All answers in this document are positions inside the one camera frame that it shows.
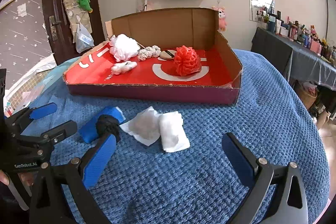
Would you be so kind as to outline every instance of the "human hand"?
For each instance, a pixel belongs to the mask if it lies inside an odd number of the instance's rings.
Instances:
[[[28,186],[31,186],[34,183],[34,176],[32,173],[19,173],[19,177],[21,181]],[[1,170],[0,170],[0,181],[7,186],[9,185],[8,176]]]
[[[7,175],[1,170],[0,170],[0,181],[7,186],[9,185],[9,179]]]

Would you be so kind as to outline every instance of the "table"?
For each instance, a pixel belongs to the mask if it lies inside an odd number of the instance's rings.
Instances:
[[[264,56],[287,80],[290,76],[336,90],[336,68],[297,42],[258,27],[251,51]]]
[[[298,163],[312,224],[329,195],[329,167],[318,131],[294,91],[265,58],[234,52],[243,65],[235,106],[73,96],[59,79],[31,105],[55,102],[57,112],[33,121],[24,134],[39,135],[70,119],[81,128],[105,106],[120,107],[127,120],[149,106],[159,113],[177,110],[190,140],[186,150],[165,153],[159,140],[145,147],[121,132],[114,155],[89,189],[112,223],[225,224],[247,193],[221,148],[223,133],[232,132],[256,157],[277,165]],[[51,163],[81,157],[94,144],[84,143],[76,133],[55,146]],[[65,194],[76,220],[83,223],[69,191]],[[272,194],[266,195],[256,222],[263,218]]]

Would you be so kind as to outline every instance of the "black tablecloth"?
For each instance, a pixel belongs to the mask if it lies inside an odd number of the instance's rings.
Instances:
[[[336,68],[297,42],[257,28],[251,51],[264,56],[282,75],[288,70],[293,79],[336,90]]]

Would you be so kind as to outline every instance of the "blue sponge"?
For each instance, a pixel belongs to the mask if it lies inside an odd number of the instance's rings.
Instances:
[[[98,182],[100,175],[116,149],[116,144],[115,136],[112,134],[109,135],[85,166],[83,170],[83,184],[86,189]]]
[[[103,114],[111,115],[115,117],[119,121],[119,124],[121,124],[122,122],[126,120],[122,111],[119,109],[119,107],[111,107],[111,106],[105,107],[101,112],[99,112],[97,115],[92,117],[92,119],[90,119],[79,130],[80,135],[82,136],[83,140],[86,143],[91,143],[94,140],[99,138],[97,129],[96,129],[96,123],[98,121],[99,116]]]

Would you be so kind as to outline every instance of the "green plush toy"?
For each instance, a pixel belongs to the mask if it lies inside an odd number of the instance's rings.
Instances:
[[[90,0],[77,0],[77,3],[83,10],[86,10],[89,13],[93,12],[92,8],[90,7]]]

